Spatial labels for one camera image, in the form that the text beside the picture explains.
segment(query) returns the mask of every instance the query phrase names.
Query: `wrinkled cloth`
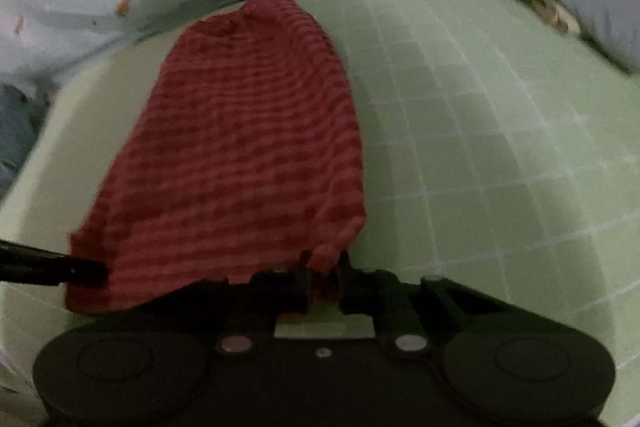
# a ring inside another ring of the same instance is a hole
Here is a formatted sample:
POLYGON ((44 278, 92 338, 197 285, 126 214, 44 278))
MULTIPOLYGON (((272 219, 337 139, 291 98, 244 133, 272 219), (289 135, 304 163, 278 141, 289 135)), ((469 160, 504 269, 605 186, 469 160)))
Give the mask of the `wrinkled cloth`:
POLYGON ((0 202, 38 139, 47 105, 12 86, 0 86, 0 202))
POLYGON ((301 259, 327 273, 366 220, 362 170, 348 80, 311 15, 248 0, 198 22, 71 237, 72 255, 108 264, 108 283, 68 285, 66 305, 128 309, 301 259))

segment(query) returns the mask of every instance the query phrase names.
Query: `round pad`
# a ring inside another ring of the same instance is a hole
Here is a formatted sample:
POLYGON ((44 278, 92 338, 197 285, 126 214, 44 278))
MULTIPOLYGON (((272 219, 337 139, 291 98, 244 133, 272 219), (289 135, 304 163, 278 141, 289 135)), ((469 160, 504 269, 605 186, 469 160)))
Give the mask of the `round pad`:
POLYGON ((442 370, 465 401, 499 421, 525 424, 588 415, 605 402, 615 377, 609 353, 594 339, 519 313, 474 318, 445 347, 442 370))
POLYGON ((127 426, 178 409, 207 367, 204 347, 172 331, 69 331, 40 352, 34 383, 47 406, 89 425, 127 426))

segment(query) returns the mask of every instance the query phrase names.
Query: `metal screw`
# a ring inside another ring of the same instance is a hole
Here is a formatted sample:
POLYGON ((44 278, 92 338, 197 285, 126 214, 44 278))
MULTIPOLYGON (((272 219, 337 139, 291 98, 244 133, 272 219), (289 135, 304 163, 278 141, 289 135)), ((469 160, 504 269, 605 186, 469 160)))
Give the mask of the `metal screw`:
POLYGON ((233 355, 246 353, 254 347, 253 341, 244 335, 229 335, 228 337, 223 338, 219 342, 219 345, 222 351, 233 355))
POLYGON ((316 357, 319 359, 328 359, 333 353, 334 352, 328 347, 318 347, 318 349, 316 349, 316 357))
POLYGON ((429 341, 420 335, 400 335, 395 340, 396 347, 405 353, 422 351, 429 345, 429 341))

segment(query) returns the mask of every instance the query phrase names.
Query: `striped fabric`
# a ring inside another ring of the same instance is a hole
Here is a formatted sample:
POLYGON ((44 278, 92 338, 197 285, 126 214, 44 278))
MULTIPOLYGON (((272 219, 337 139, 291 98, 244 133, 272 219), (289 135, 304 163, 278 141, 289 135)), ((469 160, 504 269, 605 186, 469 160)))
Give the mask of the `striped fabric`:
POLYGON ((204 278, 326 273, 364 225, 360 133, 334 48, 293 0, 248 0, 187 29, 162 65, 72 255, 110 266, 69 285, 78 313, 204 278))

